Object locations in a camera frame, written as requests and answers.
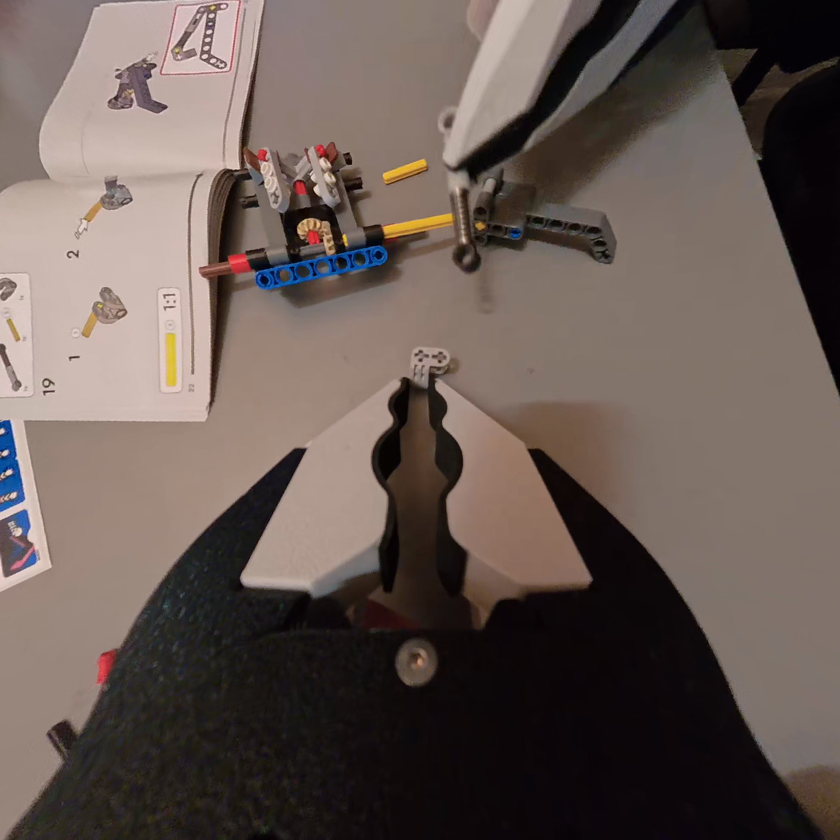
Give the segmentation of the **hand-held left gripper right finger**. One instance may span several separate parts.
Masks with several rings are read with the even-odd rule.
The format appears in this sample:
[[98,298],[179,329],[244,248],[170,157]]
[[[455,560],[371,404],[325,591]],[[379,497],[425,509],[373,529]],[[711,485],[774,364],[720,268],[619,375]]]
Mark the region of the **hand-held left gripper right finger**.
[[590,586],[592,576],[526,445],[441,381],[427,389],[437,504],[436,567],[466,599],[521,599]]

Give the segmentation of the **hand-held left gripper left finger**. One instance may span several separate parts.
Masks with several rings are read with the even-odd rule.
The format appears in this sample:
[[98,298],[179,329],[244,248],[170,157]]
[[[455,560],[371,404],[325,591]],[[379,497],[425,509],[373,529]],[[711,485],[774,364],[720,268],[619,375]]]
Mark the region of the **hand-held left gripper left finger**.
[[240,576],[250,590],[310,597],[391,592],[400,537],[389,485],[411,386],[388,382],[305,448]]

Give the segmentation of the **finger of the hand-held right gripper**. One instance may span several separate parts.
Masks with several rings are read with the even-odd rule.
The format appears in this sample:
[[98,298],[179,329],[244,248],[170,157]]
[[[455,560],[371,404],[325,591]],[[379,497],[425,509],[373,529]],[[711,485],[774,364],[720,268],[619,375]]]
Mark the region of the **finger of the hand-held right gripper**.
[[[641,60],[653,48],[657,41],[667,34],[669,29],[679,21],[688,6],[691,5],[691,2],[677,1],[546,2],[617,2],[617,32],[614,41],[610,45],[608,55],[614,59],[612,68],[617,72],[613,83],[625,70],[628,70],[634,63]],[[484,42],[490,16],[495,11],[498,3],[469,3],[469,29],[479,38],[479,47]]]
[[571,121],[616,77],[617,2],[499,2],[445,135],[451,172],[487,172]]

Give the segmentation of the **grey lego shock absorber assembly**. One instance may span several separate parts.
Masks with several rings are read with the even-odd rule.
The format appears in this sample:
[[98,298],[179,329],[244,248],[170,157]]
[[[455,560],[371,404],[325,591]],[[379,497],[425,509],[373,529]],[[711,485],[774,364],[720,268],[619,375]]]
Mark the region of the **grey lego shock absorber assembly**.
[[535,235],[582,249],[602,265],[616,257],[616,237],[604,212],[551,202],[536,185],[508,179],[503,167],[482,173],[472,185],[456,177],[449,198],[453,261],[467,274],[480,267],[481,249],[503,243],[520,246]]

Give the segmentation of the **light grey lego connector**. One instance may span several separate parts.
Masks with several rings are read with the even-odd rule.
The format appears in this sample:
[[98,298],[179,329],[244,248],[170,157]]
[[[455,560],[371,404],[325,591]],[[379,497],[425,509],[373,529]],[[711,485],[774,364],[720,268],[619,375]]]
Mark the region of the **light grey lego connector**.
[[418,346],[409,360],[409,372],[414,387],[426,390],[431,381],[446,375],[452,364],[450,353],[445,349]]

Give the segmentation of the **lego engine assembly blue beam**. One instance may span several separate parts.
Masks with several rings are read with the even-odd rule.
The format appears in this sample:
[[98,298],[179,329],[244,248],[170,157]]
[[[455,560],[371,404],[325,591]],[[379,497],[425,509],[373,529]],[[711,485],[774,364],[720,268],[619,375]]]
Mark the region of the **lego engine assembly blue beam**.
[[451,213],[386,225],[363,225],[357,218],[353,194],[364,185],[351,153],[335,143],[317,143],[301,154],[279,154],[266,146],[244,147],[245,166],[235,172],[249,181],[253,192],[240,200],[256,209],[266,244],[224,261],[201,266],[205,280],[253,275],[257,288],[271,291],[311,280],[333,278],[383,266],[387,245],[453,225]]

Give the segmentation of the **lego instruction booklet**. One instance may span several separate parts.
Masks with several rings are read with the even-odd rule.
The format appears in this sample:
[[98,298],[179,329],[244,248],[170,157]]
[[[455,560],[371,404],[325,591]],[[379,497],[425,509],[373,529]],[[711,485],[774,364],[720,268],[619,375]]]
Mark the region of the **lego instruction booklet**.
[[264,2],[91,10],[46,111],[46,178],[2,190],[2,418],[206,421],[215,261]]

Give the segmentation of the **dark cloth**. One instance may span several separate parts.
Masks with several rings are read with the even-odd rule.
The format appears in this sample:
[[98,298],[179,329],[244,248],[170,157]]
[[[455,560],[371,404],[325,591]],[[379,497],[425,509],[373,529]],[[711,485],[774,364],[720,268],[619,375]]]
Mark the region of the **dark cloth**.
[[719,49],[751,49],[741,107],[773,68],[793,75],[764,124],[759,168],[835,385],[839,385],[839,2],[706,1]]

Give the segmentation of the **blue sticker sheet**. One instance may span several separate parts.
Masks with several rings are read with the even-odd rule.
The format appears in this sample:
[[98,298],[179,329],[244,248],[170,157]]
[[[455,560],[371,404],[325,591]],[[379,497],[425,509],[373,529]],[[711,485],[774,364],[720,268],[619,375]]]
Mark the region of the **blue sticker sheet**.
[[1,421],[1,591],[51,568],[35,472],[22,421]]

